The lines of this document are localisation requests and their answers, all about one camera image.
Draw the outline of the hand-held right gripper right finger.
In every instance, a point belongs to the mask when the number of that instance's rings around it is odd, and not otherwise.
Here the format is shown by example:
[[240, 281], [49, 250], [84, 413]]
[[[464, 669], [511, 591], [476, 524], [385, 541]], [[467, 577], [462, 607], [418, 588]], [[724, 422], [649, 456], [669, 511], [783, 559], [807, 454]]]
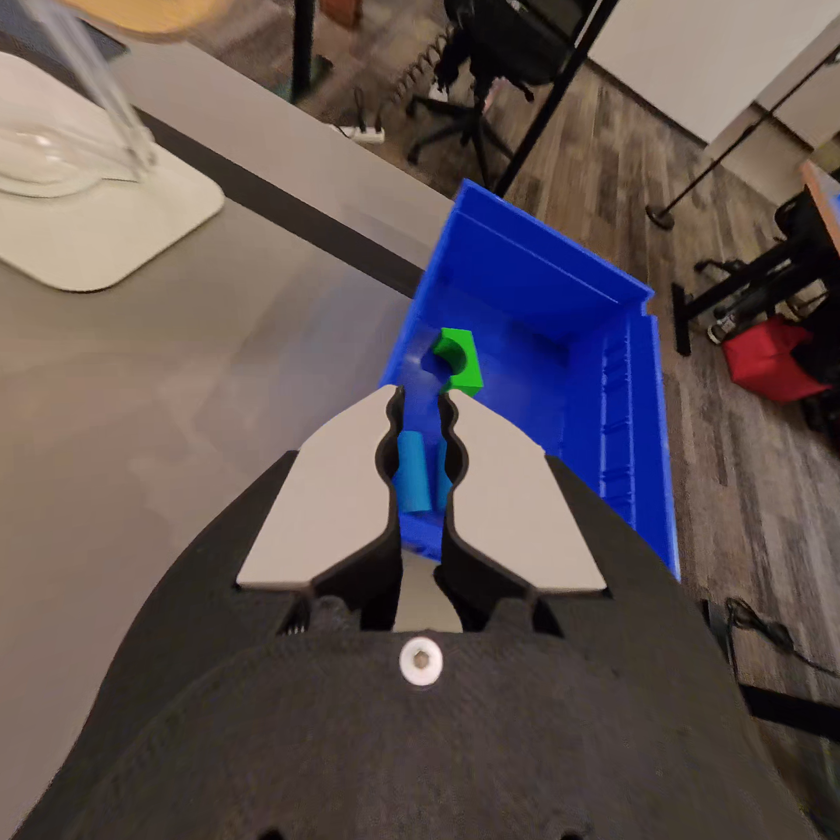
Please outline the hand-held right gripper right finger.
[[606, 595], [543, 447], [467, 394], [437, 405], [451, 487], [435, 577], [464, 629], [484, 629], [507, 600], [533, 616], [547, 597]]

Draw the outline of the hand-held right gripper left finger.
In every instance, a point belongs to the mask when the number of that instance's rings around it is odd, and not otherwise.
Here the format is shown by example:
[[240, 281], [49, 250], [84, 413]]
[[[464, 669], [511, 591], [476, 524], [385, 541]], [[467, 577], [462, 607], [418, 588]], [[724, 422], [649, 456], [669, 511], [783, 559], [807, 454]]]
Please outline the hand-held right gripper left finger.
[[290, 469], [236, 578], [243, 590], [338, 597], [391, 631], [403, 581], [393, 477], [404, 388], [383, 385], [321, 425]]

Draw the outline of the green wooden block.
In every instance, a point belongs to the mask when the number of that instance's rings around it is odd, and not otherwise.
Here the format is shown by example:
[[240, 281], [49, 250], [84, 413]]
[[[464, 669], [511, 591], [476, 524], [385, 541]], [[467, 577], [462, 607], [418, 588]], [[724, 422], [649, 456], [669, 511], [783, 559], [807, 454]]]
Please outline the green wooden block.
[[460, 391], [475, 396], [484, 386], [473, 333], [467, 329], [441, 328], [433, 354], [447, 363], [449, 377], [441, 393]]

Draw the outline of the blue plastic bin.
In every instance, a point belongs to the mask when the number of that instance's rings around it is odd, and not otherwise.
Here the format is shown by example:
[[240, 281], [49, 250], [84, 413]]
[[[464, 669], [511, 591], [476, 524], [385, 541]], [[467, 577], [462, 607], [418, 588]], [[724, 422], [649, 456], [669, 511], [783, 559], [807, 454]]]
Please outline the blue plastic bin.
[[587, 248], [466, 181], [419, 281], [379, 384], [405, 387], [436, 493], [445, 366], [441, 329], [472, 332], [476, 399], [562, 460], [679, 581], [654, 292]]

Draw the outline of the red bag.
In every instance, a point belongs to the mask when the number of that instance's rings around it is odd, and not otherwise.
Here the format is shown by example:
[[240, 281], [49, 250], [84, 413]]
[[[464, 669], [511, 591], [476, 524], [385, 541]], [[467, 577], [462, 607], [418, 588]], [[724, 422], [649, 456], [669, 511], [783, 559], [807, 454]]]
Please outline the red bag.
[[831, 386], [816, 378], [795, 356], [810, 350], [814, 335], [802, 326], [774, 315], [721, 344], [732, 383], [781, 405], [828, 392]]

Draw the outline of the white document stand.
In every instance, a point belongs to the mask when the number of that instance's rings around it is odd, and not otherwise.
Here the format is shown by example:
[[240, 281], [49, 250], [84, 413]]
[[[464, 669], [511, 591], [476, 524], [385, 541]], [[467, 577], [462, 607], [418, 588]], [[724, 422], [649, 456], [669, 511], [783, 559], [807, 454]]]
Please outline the white document stand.
[[222, 189], [164, 150], [80, 17], [155, 43], [230, 2], [22, 2], [87, 96], [2, 52], [1, 257], [43, 286], [114, 287], [217, 215]]

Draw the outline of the black floor stand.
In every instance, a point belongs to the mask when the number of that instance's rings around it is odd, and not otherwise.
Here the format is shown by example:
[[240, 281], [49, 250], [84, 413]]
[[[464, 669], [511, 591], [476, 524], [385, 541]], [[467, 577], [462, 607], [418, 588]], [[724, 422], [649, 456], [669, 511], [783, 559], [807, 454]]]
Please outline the black floor stand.
[[834, 67], [839, 62], [839, 45], [826, 54], [822, 60], [815, 64], [802, 79], [798, 80], [791, 89], [789, 89], [782, 97], [780, 97], [773, 106], [768, 109], [763, 109], [758, 119], [748, 124], [740, 135], [726, 147], [717, 157], [715, 157], [696, 177], [694, 177], [686, 187], [675, 196], [668, 204], [659, 206], [648, 204], [645, 206], [645, 214], [647, 219], [658, 228], [669, 232], [675, 225], [673, 211], [684, 198], [692, 193], [699, 184], [701, 184], [711, 173], [713, 173], [729, 155], [734, 152], [739, 146], [743, 145], [760, 126], [770, 121], [775, 117], [775, 113], [788, 102], [795, 93], [801, 90], [811, 79], [813, 79], [821, 70]]

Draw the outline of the black table leg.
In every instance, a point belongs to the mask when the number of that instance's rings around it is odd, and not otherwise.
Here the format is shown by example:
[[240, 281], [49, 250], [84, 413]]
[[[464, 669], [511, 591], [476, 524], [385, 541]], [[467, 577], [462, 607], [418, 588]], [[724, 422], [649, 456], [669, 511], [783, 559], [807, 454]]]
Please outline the black table leg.
[[290, 102], [297, 103], [312, 85], [312, 43], [315, 1], [294, 2]]
[[569, 57], [564, 60], [561, 70], [553, 81], [548, 97], [534, 116], [505, 171], [493, 188], [493, 193], [499, 198], [506, 196], [509, 187], [548, 127], [572, 81], [588, 57], [594, 42], [618, 4], [618, 1], [599, 1], [594, 4], [581, 32], [575, 38]]

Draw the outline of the black office chair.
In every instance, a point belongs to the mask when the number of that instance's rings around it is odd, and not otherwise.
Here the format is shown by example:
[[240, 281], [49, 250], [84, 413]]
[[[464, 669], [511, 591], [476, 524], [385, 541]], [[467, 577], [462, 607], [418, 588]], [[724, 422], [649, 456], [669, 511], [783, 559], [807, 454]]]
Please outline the black office chair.
[[519, 89], [528, 102], [533, 91], [559, 75], [596, 2], [463, 1], [445, 2], [452, 25], [437, 48], [428, 92], [414, 93], [406, 115], [418, 108], [448, 119], [442, 128], [415, 140], [406, 155], [418, 165], [421, 152], [458, 136], [472, 144], [484, 186], [491, 186], [487, 149], [507, 161], [514, 152], [490, 124], [487, 110], [499, 81]]

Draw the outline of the black table frame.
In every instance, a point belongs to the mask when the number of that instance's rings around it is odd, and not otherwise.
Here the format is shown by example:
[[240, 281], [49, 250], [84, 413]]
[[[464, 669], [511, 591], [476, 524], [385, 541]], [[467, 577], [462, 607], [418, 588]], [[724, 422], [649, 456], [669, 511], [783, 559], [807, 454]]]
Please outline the black table frame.
[[678, 354], [691, 354], [690, 323], [712, 311], [710, 341], [722, 343], [760, 314], [772, 314], [782, 301], [815, 281], [838, 291], [838, 194], [806, 187], [781, 207], [787, 212], [787, 236], [749, 263], [705, 259], [695, 271], [714, 266], [727, 278], [692, 297], [680, 284], [670, 288]]

